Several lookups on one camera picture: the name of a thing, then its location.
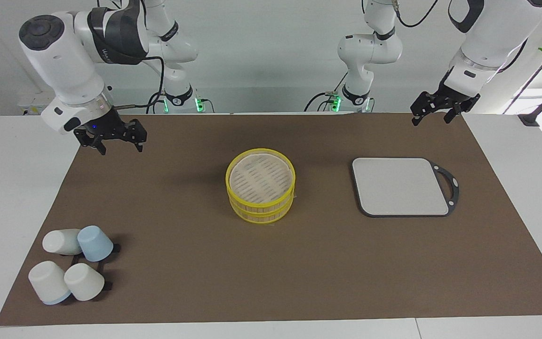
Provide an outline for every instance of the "wall outlet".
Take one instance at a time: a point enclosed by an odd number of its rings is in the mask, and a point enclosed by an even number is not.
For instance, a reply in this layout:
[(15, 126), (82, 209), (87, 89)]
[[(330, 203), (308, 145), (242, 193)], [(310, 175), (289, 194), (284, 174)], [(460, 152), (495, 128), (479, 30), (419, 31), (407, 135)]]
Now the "wall outlet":
[(39, 115), (55, 97), (51, 92), (21, 95), (18, 107), (22, 115)]

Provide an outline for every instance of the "white cup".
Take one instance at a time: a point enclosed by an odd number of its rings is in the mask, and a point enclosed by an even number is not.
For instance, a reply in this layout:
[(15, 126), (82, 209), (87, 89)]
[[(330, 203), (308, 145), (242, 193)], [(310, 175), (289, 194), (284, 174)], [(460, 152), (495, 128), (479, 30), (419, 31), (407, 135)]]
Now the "white cup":
[(91, 300), (104, 288), (104, 277), (88, 264), (75, 264), (64, 274), (64, 281), (75, 298)]
[(77, 255), (82, 252), (77, 236), (81, 230), (52, 230), (43, 238), (43, 249), (59, 255)]
[(45, 305), (60, 303), (71, 294), (64, 282), (64, 271), (53, 261), (44, 261), (33, 267), (28, 280)]

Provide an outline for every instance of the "robotic arm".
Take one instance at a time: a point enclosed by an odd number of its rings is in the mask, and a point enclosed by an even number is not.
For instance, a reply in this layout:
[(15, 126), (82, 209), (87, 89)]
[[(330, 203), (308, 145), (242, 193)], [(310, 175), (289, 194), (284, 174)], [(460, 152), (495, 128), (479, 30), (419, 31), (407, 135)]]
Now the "robotic arm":
[(340, 40), (338, 56), (348, 67), (342, 86), (342, 107), (366, 112), (374, 81), (372, 64), (392, 64), (403, 52), (403, 43), (395, 34), (396, 13), (391, 0), (367, 0), (365, 22), (374, 34), (354, 34)]
[[(456, 15), (458, 8), (463, 15)], [(482, 86), (542, 20), (542, 0), (451, 0), (449, 17), (465, 33), (465, 42), (438, 90), (434, 94), (422, 92), (411, 105), (416, 126), (438, 110), (449, 110), (447, 123), (461, 112), (469, 112), (480, 99)]]
[(132, 142), (141, 152), (147, 132), (138, 120), (121, 120), (94, 63), (144, 62), (164, 73), (163, 92), (173, 112), (201, 110), (179, 65), (195, 60), (197, 47), (180, 31), (165, 0), (128, 0), (118, 10), (99, 7), (37, 16), (22, 25), (19, 39), (28, 60), (56, 92), (43, 120), (62, 134), (73, 131), (82, 146), (102, 155), (106, 139)]

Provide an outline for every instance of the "light blue cup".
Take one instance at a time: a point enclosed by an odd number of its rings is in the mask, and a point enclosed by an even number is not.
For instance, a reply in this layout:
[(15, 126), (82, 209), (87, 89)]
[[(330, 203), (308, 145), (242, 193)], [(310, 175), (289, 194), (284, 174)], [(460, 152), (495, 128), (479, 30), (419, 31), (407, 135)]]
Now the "light blue cup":
[(87, 226), (77, 236), (85, 258), (91, 262), (104, 260), (112, 253), (114, 244), (97, 226)]

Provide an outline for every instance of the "brown table mat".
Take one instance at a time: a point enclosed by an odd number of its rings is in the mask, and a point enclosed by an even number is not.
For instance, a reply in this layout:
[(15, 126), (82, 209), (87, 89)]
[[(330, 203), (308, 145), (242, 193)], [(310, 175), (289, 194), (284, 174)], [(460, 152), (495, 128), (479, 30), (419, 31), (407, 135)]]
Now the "brown table mat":
[[(542, 254), (462, 118), (410, 114), (140, 116), (148, 142), (79, 150), (0, 313), (0, 326), (542, 314)], [(267, 147), (297, 173), (274, 226), (241, 221), (224, 172)], [(445, 218), (368, 218), (356, 157), (425, 157), (456, 176)], [(28, 272), (54, 229), (99, 225), (122, 251), (98, 301), (45, 306)]]

